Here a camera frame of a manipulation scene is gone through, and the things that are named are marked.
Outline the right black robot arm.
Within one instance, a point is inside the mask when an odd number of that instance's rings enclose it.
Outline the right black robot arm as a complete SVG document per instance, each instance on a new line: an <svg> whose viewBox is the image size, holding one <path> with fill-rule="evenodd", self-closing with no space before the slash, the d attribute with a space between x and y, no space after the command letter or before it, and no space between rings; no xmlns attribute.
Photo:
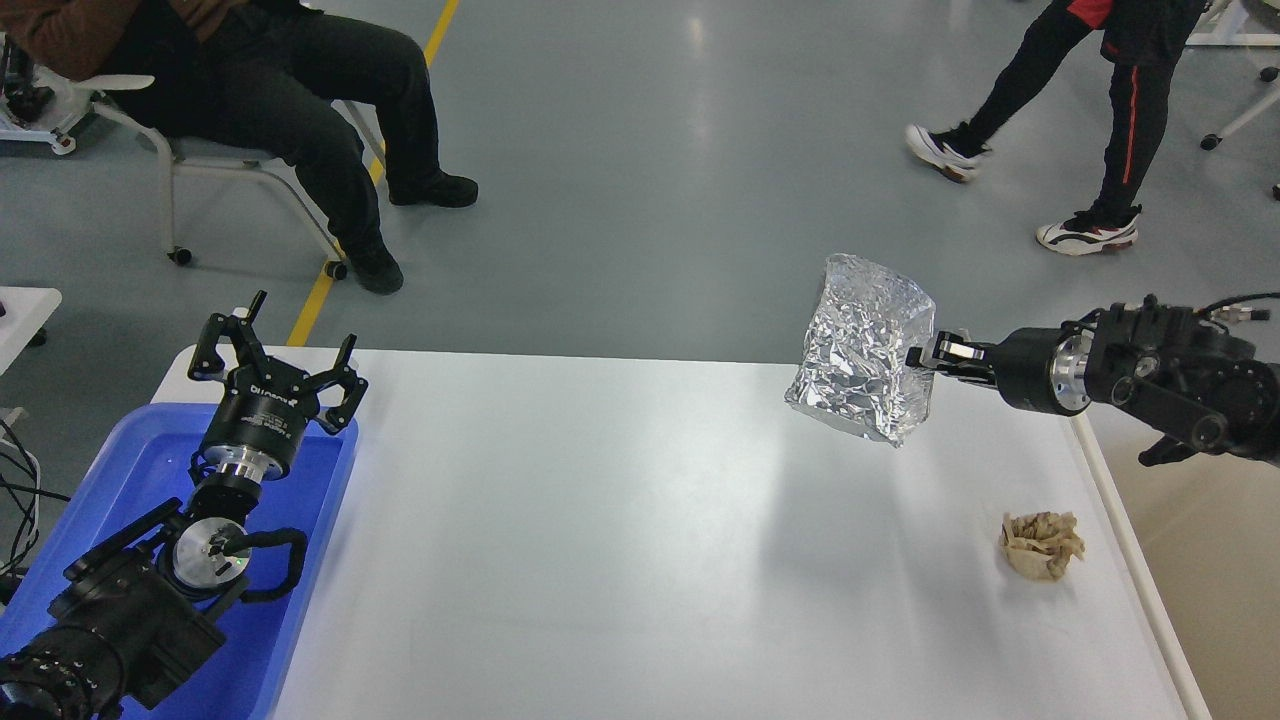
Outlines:
<svg viewBox="0 0 1280 720"><path fill-rule="evenodd" d="M1188 307L1147 296L1055 328L1021 328L998 343L941 331L910 348L906 364L996 389L1020 410L1075 416L1092 404L1115 407L1158 432L1139 456L1148 468L1198 454L1276 465L1277 365L1230 332L1268 319L1258 300Z"/></svg>

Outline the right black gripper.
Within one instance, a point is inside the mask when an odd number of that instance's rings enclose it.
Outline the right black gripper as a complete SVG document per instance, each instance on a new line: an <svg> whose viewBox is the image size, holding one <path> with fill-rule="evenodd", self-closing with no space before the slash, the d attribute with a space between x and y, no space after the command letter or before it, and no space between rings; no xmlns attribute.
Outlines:
<svg viewBox="0 0 1280 720"><path fill-rule="evenodd" d="M936 333L908 350L906 366L996 386L1002 400L1020 410L1075 416L1091 404L1085 389L1091 350L1091 336L1079 331L1021 328L998 345L964 333Z"/></svg>

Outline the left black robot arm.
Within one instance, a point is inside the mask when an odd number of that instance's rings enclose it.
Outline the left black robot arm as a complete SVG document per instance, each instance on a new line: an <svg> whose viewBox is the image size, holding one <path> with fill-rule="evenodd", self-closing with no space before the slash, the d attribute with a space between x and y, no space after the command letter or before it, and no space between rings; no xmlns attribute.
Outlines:
<svg viewBox="0 0 1280 720"><path fill-rule="evenodd" d="M265 352L253 320L212 314L189 361L192 380L223 387L189 460L193 493L169 498L70 562L50 603L52 625L3 657L5 719L119 719L189 680L225 644L218 619L236 603L287 597L302 580L310 538L251 530L262 486L285 478L310 423L329 436L355 419L369 383L351 364L310 373Z"/></svg>

